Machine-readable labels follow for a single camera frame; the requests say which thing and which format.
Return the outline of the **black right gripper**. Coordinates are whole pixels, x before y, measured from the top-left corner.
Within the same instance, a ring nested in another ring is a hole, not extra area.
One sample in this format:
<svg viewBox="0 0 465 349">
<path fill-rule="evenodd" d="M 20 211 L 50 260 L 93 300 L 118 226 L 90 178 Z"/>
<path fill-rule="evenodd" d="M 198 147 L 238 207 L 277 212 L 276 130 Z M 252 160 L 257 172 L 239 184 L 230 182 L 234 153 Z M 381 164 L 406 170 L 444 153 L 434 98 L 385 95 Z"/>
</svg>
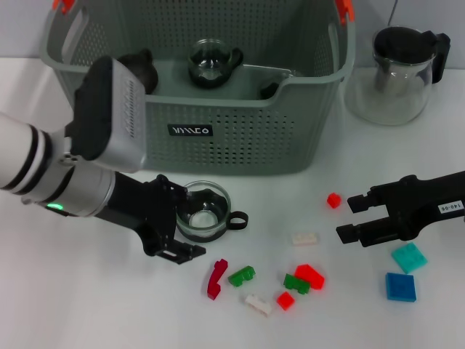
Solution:
<svg viewBox="0 0 465 349">
<path fill-rule="evenodd" d="M 343 244 L 363 247 L 400 239 L 415 239 L 428 225 L 464 216 L 464 173 L 420 180 L 409 175 L 387 186 L 372 187 L 367 194 L 347 199 L 353 213 L 385 206 L 389 217 L 358 225 L 343 225 L 336 232 Z"/>
</svg>

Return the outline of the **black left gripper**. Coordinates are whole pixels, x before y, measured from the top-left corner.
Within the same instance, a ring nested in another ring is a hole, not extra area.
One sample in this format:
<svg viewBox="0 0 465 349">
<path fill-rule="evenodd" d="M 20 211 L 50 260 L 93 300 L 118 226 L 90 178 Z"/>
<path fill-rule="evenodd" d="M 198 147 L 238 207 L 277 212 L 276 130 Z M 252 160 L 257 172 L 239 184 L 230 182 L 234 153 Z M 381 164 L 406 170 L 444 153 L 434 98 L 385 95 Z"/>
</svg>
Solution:
<svg viewBox="0 0 465 349">
<path fill-rule="evenodd" d="M 134 231 L 150 257 L 159 256 L 181 265 L 206 253 L 199 245 L 174 240 L 176 206 L 187 200 L 187 189 L 162 174 L 139 182 L 120 172 L 106 205 L 97 218 Z"/>
</svg>

